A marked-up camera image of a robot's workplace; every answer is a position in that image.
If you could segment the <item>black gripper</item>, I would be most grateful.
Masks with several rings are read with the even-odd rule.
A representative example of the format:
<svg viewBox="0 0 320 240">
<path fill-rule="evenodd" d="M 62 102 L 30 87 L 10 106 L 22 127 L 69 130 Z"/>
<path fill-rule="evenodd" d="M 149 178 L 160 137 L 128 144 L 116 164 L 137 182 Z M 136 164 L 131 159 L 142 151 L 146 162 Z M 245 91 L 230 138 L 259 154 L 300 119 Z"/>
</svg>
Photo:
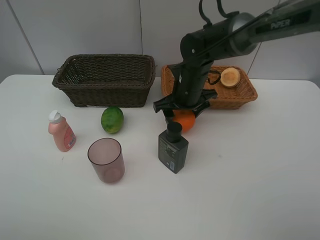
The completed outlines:
<svg viewBox="0 0 320 240">
<path fill-rule="evenodd" d="M 173 110 L 191 110 L 195 118 L 197 118 L 203 111 L 210 108 L 210 100 L 216 98 L 217 92 L 214 89 L 185 91 L 184 94 L 179 94 L 178 91 L 175 91 L 155 101 L 153 109 L 156 113 L 163 112 L 165 122 L 168 125 L 175 117 Z"/>
</svg>

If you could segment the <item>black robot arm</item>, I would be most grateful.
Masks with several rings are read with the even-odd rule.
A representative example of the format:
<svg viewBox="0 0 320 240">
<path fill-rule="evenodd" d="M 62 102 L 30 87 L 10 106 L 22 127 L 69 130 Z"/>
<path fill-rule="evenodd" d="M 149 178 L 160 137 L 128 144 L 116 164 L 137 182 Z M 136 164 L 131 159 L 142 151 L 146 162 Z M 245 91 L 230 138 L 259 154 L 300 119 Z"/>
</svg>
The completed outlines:
<svg viewBox="0 0 320 240">
<path fill-rule="evenodd" d="M 225 20 L 212 24 L 200 4 L 198 10 L 206 24 L 182 38 L 183 61 L 169 65 L 173 91 L 153 103 L 154 111 L 162 111 L 167 123 L 175 110 L 191 110 L 198 116 L 209 108 L 209 100 L 218 96 L 215 90 L 204 89 L 214 61 L 248 55 L 261 42 L 320 30 L 318 0 L 287 0 L 257 17 L 239 11 L 225 13 L 221 1 L 217 6 Z"/>
</svg>

